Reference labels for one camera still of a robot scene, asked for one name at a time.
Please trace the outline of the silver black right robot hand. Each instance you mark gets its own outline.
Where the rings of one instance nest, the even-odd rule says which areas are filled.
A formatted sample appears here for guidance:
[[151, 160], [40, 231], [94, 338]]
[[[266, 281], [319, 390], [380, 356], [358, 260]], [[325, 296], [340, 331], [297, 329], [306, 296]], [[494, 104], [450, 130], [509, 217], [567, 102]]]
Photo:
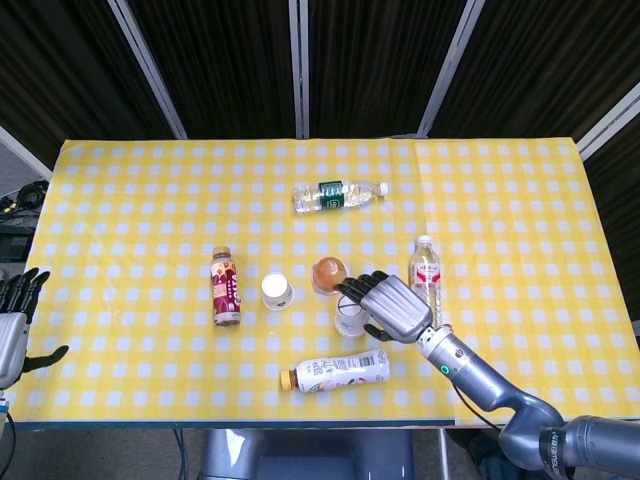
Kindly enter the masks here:
[[346, 277], [334, 289], [367, 313], [363, 328], [378, 341], [416, 343], [433, 323], [431, 308], [396, 275], [377, 270]]

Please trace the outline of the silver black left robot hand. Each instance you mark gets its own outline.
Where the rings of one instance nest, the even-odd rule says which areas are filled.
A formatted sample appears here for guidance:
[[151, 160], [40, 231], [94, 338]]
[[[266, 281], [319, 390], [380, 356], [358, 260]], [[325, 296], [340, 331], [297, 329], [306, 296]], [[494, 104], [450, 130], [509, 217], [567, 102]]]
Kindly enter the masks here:
[[61, 345], [48, 355], [29, 357], [27, 343], [39, 294], [49, 271], [32, 268], [1, 281], [1, 390], [13, 386], [24, 373], [59, 362], [69, 351]]

